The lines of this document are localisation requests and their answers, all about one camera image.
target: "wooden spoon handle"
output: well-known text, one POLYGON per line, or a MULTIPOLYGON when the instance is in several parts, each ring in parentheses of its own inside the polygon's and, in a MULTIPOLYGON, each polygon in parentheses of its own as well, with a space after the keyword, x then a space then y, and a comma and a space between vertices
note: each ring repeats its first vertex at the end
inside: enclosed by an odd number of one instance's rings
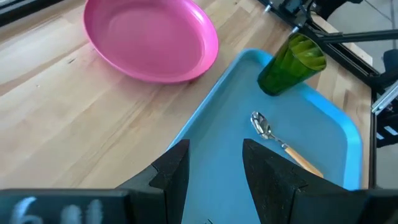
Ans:
POLYGON ((299 153, 294 151, 291 147, 287 147, 285 152, 289 154, 300 166, 302 166, 305 170, 323 178, 323 174, 315 168, 309 161, 305 160, 299 153))

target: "wooden table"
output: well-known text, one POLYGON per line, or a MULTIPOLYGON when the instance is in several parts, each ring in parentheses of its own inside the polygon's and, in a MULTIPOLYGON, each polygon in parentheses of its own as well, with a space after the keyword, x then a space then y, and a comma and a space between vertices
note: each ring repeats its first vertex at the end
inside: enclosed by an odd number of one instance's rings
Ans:
MULTIPOLYGON (((238 52, 274 54, 290 32, 256 0, 197 0, 217 28, 217 61, 194 82, 155 85, 96 53, 83 3, 65 0, 0 29, 0 188, 116 187, 165 151, 238 52)), ((361 132, 366 187, 370 88, 331 58, 307 83, 361 132)))

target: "pink plate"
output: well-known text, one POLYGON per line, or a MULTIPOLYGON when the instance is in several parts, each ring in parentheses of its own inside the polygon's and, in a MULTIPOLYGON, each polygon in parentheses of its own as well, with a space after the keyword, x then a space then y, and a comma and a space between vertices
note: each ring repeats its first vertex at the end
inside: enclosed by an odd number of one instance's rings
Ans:
POLYGON ((196 78, 218 53, 213 24, 191 0, 89 0, 84 23, 111 65, 148 82, 196 78))

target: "spoon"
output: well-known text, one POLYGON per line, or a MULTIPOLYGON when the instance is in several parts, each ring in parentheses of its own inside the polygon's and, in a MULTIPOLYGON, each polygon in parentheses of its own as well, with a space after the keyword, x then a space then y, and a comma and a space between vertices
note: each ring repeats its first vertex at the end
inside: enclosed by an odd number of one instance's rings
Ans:
POLYGON ((285 150, 285 152, 290 155, 298 164, 300 164, 300 166, 302 166, 305 170, 323 178, 323 174, 311 163, 309 163, 309 161, 304 159, 294 149, 292 149, 290 146, 288 146, 286 143, 284 143, 272 134, 271 126, 262 114, 255 111, 251 114, 250 120, 254 126, 254 129, 256 129, 257 133, 261 135, 261 137, 263 137, 264 139, 273 139, 279 142, 280 146, 285 150))

